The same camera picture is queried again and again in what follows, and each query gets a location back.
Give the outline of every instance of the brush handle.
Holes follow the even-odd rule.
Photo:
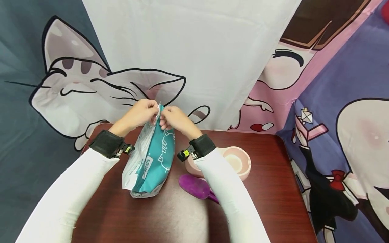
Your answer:
[[[213,192],[209,193],[208,198],[211,199],[212,201],[214,201],[215,203],[220,204],[219,200],[217,199],[217,197],[215,196],[215,194]]]

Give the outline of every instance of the white sleeve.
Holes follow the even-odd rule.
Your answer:
[[[270,243],[243,182],[217,149],[194,161],[226,214],[232,243]]]
[[[79,215],[118,161],[88,149],[46,191],[16,243],[70,243]]]

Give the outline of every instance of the right hand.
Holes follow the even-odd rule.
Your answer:
[[[189,140],[197,139],[203,134],[188,116],[180,108],[175,106],[168,106],[163,109],[159,124],[162,130],[169,130],[171,128],[179,130]]]

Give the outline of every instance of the hand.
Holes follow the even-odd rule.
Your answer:
[[[155,100],[141,99],[113,124],[109,131],[119,137],[125,137],[129,132],[148,121],[155,123],[158,111],[158,103]]]
[[[163,109],[159,123],[162,130],[174,128],[184,134],[189,140],[197,139],[203,133],[188,118],[182,110],[175,106]]]

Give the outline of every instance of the cat ear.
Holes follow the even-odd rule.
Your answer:
[[[131,69],[122,72],[120,79],[132,84],[148,99],[169,105],[185,87],[186,78],[157,69]]]
[[[48,71],[58,58],[78,58],[96,62],[107,69],[93,45],[77,30],[58,17],[53,17],[45,28],[43,50]]]
[[[189,119],[193,121],[193,123],[197,124],[205,120],[209,113],[211,112],[211,108],[207,105],[202,105],[197,107],[194,111],[189,114]]]

